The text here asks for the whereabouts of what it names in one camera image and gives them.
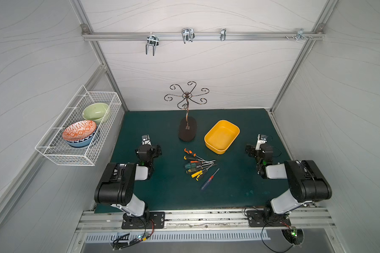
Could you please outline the purple handle red screwdriver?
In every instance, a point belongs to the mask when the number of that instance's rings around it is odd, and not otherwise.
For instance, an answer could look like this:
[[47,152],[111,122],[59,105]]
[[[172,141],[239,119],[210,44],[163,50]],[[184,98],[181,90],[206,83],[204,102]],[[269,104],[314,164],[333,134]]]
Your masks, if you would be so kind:
[[211,184],[211,182],[212,182],[212,180],[213,180],[213,178],[214,178],[214,176],[217,174],[217,172],[220,170],[220,168],[218,168],[216,171],[215,171],[215,173],[212,175],[212,176],[210,176],[210,178],[202,185],[202,187],[201,187],[201,191],[204,191],[210,184]]

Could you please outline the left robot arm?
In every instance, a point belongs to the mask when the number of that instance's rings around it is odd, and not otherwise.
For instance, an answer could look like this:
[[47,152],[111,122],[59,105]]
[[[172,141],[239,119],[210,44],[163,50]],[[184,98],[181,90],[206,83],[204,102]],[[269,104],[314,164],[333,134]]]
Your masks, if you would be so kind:
[[106,165],[95,189],[94,200],[148,222],[149,207],[134,194],[134,186],[136,181],[151,178],[155,171],[154,159],[161,156],[161,147],[143,144],[136,150],[136,155],[137,163],[110,162]]

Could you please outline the blue bowl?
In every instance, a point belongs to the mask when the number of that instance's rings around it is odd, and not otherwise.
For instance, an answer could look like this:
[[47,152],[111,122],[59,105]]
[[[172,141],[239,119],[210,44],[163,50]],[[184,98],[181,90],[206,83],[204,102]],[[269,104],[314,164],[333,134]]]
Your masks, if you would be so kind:
[[65,140],[64,142],[66,144],[68,144],[69,146],[74,147],[74,148],[83,148],[83,147],[86,147],[90,144],[90,142],[94,138],[95,134],[96,133],[94,132],[91,135],[89,135],[88,137],[85,137],[81,140],[77,140],[77,141],[66,141]]

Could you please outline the small metal hook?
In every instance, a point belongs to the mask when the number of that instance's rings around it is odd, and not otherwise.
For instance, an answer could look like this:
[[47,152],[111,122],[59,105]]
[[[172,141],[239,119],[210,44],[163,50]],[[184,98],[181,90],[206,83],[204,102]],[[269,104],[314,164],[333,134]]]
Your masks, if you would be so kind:
[[220,41],[225,41],[227,35],[227,30],[225,28],[222,28],[220,31]]

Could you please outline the black screwdriver yellow cap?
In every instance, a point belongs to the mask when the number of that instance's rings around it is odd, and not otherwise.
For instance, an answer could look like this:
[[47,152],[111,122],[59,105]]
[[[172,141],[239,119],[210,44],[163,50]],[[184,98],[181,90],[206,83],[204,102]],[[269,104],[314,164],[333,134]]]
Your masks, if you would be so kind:
[[184,156],[184,160],[186,160],[186,161],[197,161],[197,162],[201,162],[201,163],[211,163],[211,162],[215,161],[215,160],[207,161],[207,160],[199,159],[197,157],[192,157],[192,156]]

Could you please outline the yellow slim screwdriver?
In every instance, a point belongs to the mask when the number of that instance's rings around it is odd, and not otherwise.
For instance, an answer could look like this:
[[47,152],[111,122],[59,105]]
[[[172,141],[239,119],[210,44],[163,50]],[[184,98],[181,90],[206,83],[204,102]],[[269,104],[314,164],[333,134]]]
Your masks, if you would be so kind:
[[208,168],[206,168],[206,169],[202,169],[202,170],[200,170],[200,171],[198,171],[198,172],[192,174],[192,178],[197,178],[197,177],[199,177],[200,175],[202,175],[204,172],[207,172],[208,170],[209,170]]

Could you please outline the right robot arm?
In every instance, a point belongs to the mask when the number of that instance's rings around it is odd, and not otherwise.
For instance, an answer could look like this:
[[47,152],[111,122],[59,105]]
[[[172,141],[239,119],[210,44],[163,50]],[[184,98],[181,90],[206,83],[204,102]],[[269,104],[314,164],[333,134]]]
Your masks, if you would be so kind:
[[309,203],[328,200],[332,189],[313,160],[286,160],[273,163],[273,148],[266,143],[246,145],[246,154],[257,162],[257,173],[264,179],[286,179],[288,190],[271,199],[263,209],[268,221]]

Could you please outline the yellow plastic storage box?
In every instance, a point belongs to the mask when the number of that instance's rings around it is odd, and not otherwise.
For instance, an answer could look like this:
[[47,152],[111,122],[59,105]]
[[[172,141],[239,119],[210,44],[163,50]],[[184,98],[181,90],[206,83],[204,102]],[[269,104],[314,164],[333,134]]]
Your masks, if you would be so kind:
[[204,142],[208,149],[218,155],[224,154],[240,134],[240,128],[227,120],[218,121],[205,135]]

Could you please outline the aluminium wall rail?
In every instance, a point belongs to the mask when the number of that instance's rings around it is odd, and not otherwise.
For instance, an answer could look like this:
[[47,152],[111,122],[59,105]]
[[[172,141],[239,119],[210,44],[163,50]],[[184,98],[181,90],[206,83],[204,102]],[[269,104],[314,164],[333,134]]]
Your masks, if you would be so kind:
[[[220,41],[220,31],[218,32],[194,32],[195,41]],[[287,40],[285,36],[292,37],[297,31],[292,32],[228,32],[225,41],[294,41]],[[89,33],[82,37],[85,41],[122,41],[122,42],[145,42],[147,37],[154,35],[159,41],[183,41],[181,32],[112,32],[112,33]],[[326,34],[315,32],[304,32],[306,36],[312,36],[312,40],[323,40]]]

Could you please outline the green ceramic bowl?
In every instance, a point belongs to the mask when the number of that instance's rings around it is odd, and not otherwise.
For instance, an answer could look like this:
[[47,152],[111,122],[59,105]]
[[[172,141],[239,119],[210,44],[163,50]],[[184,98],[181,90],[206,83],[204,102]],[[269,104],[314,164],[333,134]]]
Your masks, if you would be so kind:
[[94,103],[83,110],[82,116],[85,120],[94,121],[99,126],[106,117],[108,109],[109,105],[106,103]]

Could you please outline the metal peg hook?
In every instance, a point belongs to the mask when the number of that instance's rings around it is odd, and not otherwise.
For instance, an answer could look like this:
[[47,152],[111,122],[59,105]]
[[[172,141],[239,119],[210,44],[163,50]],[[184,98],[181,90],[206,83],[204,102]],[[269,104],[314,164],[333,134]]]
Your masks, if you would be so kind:
[[304,30],[303,29],[300,29],[294,36],[292,37],[289,37],[289,36],[285,36],[285,38],[287,40],[291,40],[293,39],[294,41],[310,41],[313,39],[312,36],[306,36],[304,35]]

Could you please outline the orange patterned bowl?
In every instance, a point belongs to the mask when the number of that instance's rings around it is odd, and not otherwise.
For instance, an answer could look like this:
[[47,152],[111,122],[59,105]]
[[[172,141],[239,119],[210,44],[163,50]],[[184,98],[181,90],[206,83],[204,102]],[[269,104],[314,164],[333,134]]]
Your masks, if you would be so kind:
[[83,120],[68,126],[62,133],[66,141],[77,141],[88,137],[95,132],[97,125],[94,121]]

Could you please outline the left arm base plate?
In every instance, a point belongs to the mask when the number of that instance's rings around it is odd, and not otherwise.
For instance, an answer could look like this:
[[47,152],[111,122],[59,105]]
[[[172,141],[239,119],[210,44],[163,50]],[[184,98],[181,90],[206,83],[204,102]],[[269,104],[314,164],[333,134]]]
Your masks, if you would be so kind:
[[121,228],[127,229],[163,229],[165,227],[165,212],[151,211],[144,216],[135,217],[127,214],[123,215]]

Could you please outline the metal double hook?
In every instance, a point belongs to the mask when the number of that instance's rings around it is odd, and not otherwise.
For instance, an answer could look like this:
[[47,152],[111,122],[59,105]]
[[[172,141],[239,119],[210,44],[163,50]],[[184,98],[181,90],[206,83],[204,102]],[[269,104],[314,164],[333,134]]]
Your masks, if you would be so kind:
[[154,56],[156,53],[156,48],[158,46],[159,46],[159,38],[151,34],[150,36],[147,37],[147,42],[146,42],[146,46],[145,46],[146,54],[149,53],[149,49],[151,48],[152,49],[152,56]]

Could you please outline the metal loop hook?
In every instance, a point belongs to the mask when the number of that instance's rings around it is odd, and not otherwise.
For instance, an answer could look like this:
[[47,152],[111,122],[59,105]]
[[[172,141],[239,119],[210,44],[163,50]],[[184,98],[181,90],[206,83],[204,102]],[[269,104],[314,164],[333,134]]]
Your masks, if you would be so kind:
[[192,28],[182,29],[181,34],[182,34],[182,39],[183,39],[184,44],[186,44],[186,42],[193,42],[195,38],[195,33]]

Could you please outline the black round fan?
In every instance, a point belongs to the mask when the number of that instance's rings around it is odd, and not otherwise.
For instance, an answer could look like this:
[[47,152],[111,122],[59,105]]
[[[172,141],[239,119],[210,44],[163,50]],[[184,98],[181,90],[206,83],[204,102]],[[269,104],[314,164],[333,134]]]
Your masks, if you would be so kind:
[[302,229],[282,229],[281,232],[285,240],[292,245],[299,246],[304,242],[305,236]]

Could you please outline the white vent strip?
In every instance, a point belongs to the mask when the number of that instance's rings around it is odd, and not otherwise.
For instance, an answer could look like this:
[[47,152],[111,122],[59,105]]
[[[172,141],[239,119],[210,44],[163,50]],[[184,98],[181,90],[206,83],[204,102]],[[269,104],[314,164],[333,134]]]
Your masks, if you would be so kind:
[[[86,243],[109,243],[122,237],[122,242],[129,242],[140,237],[140,232],[88,233]],[[254,241],[271,240],[266,230],[210,230],[210,231],[156,231],[149,242],[190,242],[190,241]]]

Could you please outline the black yellow phillips screwdriver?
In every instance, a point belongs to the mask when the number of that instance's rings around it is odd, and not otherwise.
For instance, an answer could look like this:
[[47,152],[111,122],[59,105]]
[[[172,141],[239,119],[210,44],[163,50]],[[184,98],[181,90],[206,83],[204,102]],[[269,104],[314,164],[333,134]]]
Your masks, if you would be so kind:
[[195,177],[196,181],[200,181],[203,179],[203,177],[207,174],[207,172],[209,171],[209,169],[211,167],[215,166],[215,164],[212,164],[210,165],[209,167],[207,167],[206,169],[203,169],[202,171],[200,171],[200,173]]

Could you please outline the clear handle small screwdriver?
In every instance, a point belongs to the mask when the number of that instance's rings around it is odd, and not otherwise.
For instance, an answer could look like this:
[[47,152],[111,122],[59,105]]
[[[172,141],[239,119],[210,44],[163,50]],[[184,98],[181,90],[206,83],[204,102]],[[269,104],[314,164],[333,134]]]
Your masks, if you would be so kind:
[[186,173],[188,175],[193,175],[193,174],[196,174],[196,173],[203,171],[203,170],[207,170],[207,168],[203,168],[203,167],[199,166],[199,167],[187,169]]

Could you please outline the copper scroll hook stand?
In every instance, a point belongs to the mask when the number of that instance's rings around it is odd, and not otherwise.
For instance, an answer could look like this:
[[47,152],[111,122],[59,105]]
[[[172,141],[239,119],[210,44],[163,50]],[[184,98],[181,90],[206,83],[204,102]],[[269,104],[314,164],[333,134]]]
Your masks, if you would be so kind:
[[177,108],[186,112],[185,117],[180,121],[178,129],[178,137],[184,142],[191,142],[194,140],[197,133],[197,121],[195,118],[189,116],[190,112],[190,102],[198,105],[207,104],[207,99],[205,96],[209,94],[210,90],[206,87],[201,88],[200,94],[193,95],[193,91],[197,87],[195,81],[190,81],[187,83],[188,87],[191,87],[190,91],[184,91],[179,84],[172,84],[170,90],[174,91],[177,88],[182,92],[181,95],[168,93],[164,96],[164,100],[167,102],[173,101],[173,99],[180,98],[181,100],[177,103]]

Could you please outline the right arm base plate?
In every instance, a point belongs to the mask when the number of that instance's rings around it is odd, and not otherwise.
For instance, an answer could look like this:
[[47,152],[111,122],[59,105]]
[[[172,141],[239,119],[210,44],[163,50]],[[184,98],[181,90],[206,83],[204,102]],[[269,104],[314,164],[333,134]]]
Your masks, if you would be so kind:
[[291,227],[288,215],[269,214],[263,210],[247,210],[244,212],[249,227]]

